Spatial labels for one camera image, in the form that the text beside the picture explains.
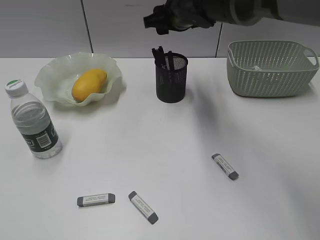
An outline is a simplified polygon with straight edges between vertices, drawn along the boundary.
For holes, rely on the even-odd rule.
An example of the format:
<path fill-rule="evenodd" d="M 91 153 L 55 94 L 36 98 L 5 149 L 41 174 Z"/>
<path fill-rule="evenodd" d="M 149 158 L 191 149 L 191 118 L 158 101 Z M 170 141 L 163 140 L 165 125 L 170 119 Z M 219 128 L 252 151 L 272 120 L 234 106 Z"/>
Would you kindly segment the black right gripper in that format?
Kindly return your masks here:
<path fill-rule="evenodd" d="M 216 21 L 210 19 L 196 0 L 167 0 L 153 8 L 152 14 L 143 18 L 146 29 L 154 28 L 158 35 L 170 31 L 184 32 L 188 29 L 208 29 Z"/>

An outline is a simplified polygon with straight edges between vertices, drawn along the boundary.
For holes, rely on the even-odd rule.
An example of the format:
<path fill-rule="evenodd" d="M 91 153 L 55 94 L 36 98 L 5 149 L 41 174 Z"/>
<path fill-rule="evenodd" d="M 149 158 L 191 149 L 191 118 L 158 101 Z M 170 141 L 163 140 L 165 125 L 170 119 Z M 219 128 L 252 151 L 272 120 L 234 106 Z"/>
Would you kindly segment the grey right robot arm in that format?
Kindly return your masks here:
<path fill-rule="evenodd" d="M 263 18 L 319 26 L 318 0 L 168 0 L 143 18 L 158 35 L 208 29 L 217 22 L 252 26 Z"/>

